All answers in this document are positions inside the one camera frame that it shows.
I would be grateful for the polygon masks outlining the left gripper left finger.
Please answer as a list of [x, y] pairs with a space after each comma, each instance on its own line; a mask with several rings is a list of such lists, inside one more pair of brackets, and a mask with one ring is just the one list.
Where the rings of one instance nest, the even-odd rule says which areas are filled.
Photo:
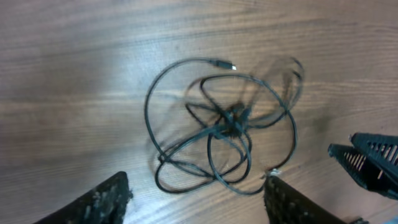
[[119, 171], [35, 224], [123, 224], [132, 198], [127, 174]]

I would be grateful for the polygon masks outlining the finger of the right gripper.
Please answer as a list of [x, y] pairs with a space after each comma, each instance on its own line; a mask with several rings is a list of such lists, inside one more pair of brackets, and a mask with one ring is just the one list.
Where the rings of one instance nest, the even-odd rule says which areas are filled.
[[394, 184], [397, 183], [397, 136], [355, 133], [351, 142], [385, 176]]
[[360, 187], [390, 199], [397, 199], [397, 185], [359, 149], [330, 144], [328, 154], [338, 161]]

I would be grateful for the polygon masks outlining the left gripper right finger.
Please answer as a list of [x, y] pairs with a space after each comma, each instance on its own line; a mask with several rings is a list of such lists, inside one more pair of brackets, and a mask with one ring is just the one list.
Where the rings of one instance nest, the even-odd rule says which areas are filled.
[[270, 224], [346, 224], [276, 175], [265, 179], [264, 206]]

